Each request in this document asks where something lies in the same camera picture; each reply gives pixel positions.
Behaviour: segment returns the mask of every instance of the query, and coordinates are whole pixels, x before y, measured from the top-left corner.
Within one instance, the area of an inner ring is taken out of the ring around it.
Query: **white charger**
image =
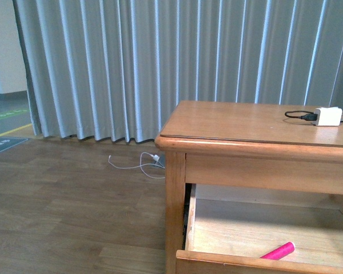
[[[341,123],[342,109],[339,107],[318,107],[314,113],[318,115],[312,122],[315,126],[337,127]]]

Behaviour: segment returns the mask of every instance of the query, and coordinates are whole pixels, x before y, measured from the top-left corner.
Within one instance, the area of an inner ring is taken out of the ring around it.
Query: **baseboard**
[[[8,100],[8,99],[12,100],[12,99],[22,99],[22,98],[27,98],[26,90],[0,94],[0,100]]]

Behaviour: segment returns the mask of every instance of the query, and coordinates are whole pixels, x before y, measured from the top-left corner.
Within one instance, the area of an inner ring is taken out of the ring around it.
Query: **pink marker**
[[[270,259],[270,260],[279,260],[288,254],[292,253],[295,250],[294,243],[291,243],[290,241],[277,249],[267,253],[266,255],[262,256],[262,259]]]

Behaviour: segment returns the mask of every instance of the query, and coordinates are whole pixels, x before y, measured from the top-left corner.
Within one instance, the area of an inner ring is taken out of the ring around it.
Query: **gray curtain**
[[[343,108],[343,0],[14,0],[36,133],[153,139],[180,100]]]

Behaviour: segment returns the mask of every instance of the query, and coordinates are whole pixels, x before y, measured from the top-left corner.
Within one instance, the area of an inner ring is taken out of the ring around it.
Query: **power cord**
[[[307,113],[305,115],[299,115],[299,116],[293,116],[289,115],[291,113]],[[288,118],[296,118],[296,119],[302,119],[305,121],[316,121],[318,119],[318,115],[306,110],[294,110],[294,111],[286,111],[285,116]]]
[[[150,155],[153,158],[153,160],[155,161],[155,163],[142,164],[142,156],[145,155],[145,154]],[[160,167],[160,168],[165,169],[165,167],[159,162],[160,157],[158,155],[156,155],[156,154],[153,155],[153,154],[150,154],[148,152],[141,153],[141,155],[139,156],[139,165],[135,166],[135,167],[117,167],[115,164],[111,163],[110,158],[111,158],[111,155],[109,155],[109,157],[108,157],[108,163],[111,166],[113,166],[114,168],[117,168],[119,170],[130,170],[130,169],[133,169],[133,168],[140,168],[142,173],[145,174],[149,178],[152,178],[152,179],[165,179],[165,177],[152,177],[149,174],[147,174],[143,170],[143,168],[142,168],[144,166],[154,166],[154,167]]]

